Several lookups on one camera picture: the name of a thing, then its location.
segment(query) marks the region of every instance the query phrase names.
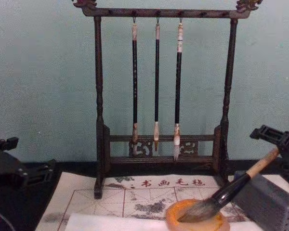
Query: large calligraphy brush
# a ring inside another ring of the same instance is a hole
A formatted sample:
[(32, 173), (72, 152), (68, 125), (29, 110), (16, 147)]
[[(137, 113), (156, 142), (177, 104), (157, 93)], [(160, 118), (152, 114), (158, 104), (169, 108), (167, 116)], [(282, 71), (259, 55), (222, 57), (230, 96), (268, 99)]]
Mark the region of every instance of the large calligraphy brush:
[(256, 176), (269, 163), (275, 160), (278, 155), (279, 150), (274, 148), (241, 177), (219, 189), (213, 194), (212, 197), (194, 204), (183, 216), (178, 219), (178, 221), (194, 223), (207, 220), (215, 216), (221, 208), (228, 204), (241, 191), (241, 189), (249, 182), (250, 179)]
[(178, 26), (178, 48), (177, 48), (177, 71), (176, 71), (176, 85), (175, 85), (175, 118), (174, 118), (174, 138), (173, 138), (173, 158), (176, 161), (180, 154), (180, 85), (181, 85), (181, 60), (182, 60), (182, 46), (183, 46), (183, 25), (182, 18)]
[(133, 46), (133, 154), (137, 152), (138, 132), (137, 132), (137, 24), (133, 17), (132, 31), (132, 46)]
[(159, 82), (159, 18), (157, 18), (155, 27), (156, 40), (155, 40), (155, 122), (154, 122), (154, 145), (155, 151), (158, 150), (158, 82)]

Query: wooden post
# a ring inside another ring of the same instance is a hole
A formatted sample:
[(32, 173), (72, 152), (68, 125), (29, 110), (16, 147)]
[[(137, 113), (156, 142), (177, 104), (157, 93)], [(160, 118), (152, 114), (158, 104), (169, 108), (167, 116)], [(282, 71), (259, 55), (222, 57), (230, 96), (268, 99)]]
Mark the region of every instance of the wooden post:
[(225, 91), (223, 98), (223, 117), (221, 119), (221, 145), (220, 145), (220, 170), (221, 175), (224, 180), (227, 180), (227, 166), (225, 163), (228, 160), (228, 150), (227, 150), (227, 137), (228, 137), (228, 112), (230, 103), (230, 91), (232, 84), (232, 74), (233, 74), (233, 64), (235, 58), (235, 47), (236, 47), (236, 26), (237, 19), (231, 19), (230, 21), (230, 38), (229, 38), (229, 48), (228, 48), (228, 58), (226, 67), (226, 78), (225, 78)]
[(212, 168), (215, 174), (220, 173), (220, 145), (221, 145), (221, 126), (217, 126), (214, 129), (214, 141), (213, 141), (213, 150), (212, 150), (212, 157), (213, 163)]
[(94, 17), (94, 31), (95, 31), (95, 83), (96, 83), (96, 104), (97, 104), (97, 119), (96, 119), (97, 176), (94, 186), (94, 197), (95, 199), (101, 199), (103, 179), (105, 177), (101, 17)]

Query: hook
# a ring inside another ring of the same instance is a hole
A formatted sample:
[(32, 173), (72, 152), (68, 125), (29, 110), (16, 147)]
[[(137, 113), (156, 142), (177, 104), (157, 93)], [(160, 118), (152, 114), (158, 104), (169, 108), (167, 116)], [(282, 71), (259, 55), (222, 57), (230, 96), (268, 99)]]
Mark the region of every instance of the hook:
[(136, 22), (136, 11), (132, 11), (132, 15), (133, 15), (133, 22)]
[(157, 21), (157, 23), (159, 23), (159, 15), (160, 15), (160, 10), (158, 10), (156, 12), (156, 21)]
[(178, 13), (179, 18), (180, 18), (180, 23), (182, 23), (182, 20), (183, 20), (183, 17), (182, 17), (183, 13), (184, 13), (184, 11), (179, 11), (179, 13)]

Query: brush handle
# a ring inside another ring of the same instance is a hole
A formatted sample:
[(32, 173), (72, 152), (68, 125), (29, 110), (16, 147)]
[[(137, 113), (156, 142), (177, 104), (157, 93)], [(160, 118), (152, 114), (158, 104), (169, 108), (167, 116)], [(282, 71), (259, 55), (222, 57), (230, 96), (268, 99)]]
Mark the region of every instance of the brush handle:
[(158, 121), (158, 85), (159, 85), (159, 24), (156, 24), (156, 41), (155, 41), (155, 122)]
[(155, 121), (155, 123), (154, 123), (154, 136), (153, 136), (154, 141), (158, 141), (158, 137), (159, 137), (158, 122)]
[(178, 48), (177, 48), (177, 70), (175, 84), (175, 114), (174, 123), (180, 121), (180, 87), (181, 87), (181, 63), (182, 63), (182, 46), (183, 46), (183, 25), (179, 23), (178, 27)]
[(228, 204), (241, 191), (247, 182), (268, 166), (268, 164), (271, 163), (278, 154), (279, 150), (274, 148), (264, 158), (252, 166), (245, 174), (214, 193), (212, 198), (214, 198), (218, 203), (216, 205), (222, 208)]
[(269, 163), (271, 163), (273, 160), (275, 160), (278, 155), (279, 155), (279, 150), (277, 148), (274, 148), (264, 158), (259, 160), (253, 167), (251, 167), (246, 173), (252, 179), (261, 170), (263, 170), (266, 166), (268, 166)]
[(238, 179), (229, 183), (225, 187), (219, 189), (216, 193), (213, 194), (212, 198), (216, 200), (216, 206), (221, 209), (226, 204), (228, 204), (240, 191), (241, 189), (249, 182), (250, 176), (245, 173), (240, 176)]
[(133, 123), (137, 123), (137, 24), (132, 28), (132, 51), (133, 51)]

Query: felt mat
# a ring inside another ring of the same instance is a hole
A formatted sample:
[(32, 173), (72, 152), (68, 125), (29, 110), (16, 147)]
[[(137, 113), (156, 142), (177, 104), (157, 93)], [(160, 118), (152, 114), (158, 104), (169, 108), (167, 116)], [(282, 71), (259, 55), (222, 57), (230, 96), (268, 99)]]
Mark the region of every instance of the felt mat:
[[(289, 192), (279, 175), (265, 176)], [(72, 213), (164, 220), (166, 209), (183, 199), (205, 199), (218, 190), (212, 176), (132, 176), (106, 178), (102, 199), (94, 199), (95, 178), (62, 173), (36, 231), (64, 231)], [(250, 221), (235, 204), (221, 212), (229, 222)]]

